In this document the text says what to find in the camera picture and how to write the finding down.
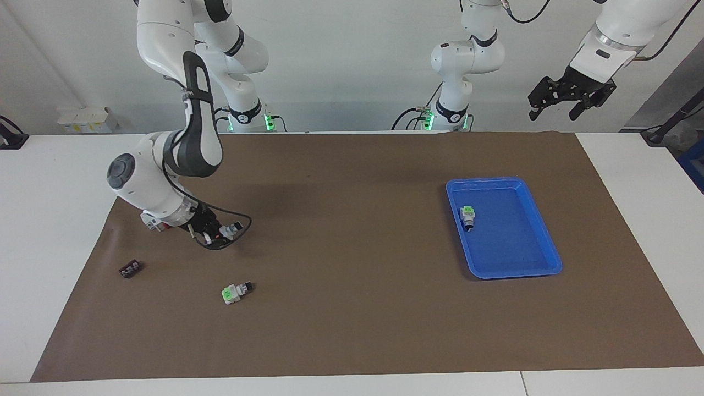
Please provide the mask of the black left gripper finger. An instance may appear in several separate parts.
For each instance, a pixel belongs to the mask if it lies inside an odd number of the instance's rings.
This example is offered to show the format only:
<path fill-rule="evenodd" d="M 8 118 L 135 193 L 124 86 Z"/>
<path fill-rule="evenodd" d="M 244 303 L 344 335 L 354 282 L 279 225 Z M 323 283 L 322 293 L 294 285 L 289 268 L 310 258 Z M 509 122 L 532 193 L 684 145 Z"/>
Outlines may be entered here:
<path fill-rule="evenodd" d="M 568 90 L 561 80 L 544 77 L 527 97 L 531 106 L 530 120 L 535 121 L 545 108 L 564 101 L 566 97 L 568 97 Z"/>
<path fill-rule="evenodd" d="M 570 120 L 576 121 L 584 111 L 604 105 L 616 88 L 616 85 L 604 85 L 593 92 L 578 90 L 576 93 L 577 103 L 569 112 Z"/>

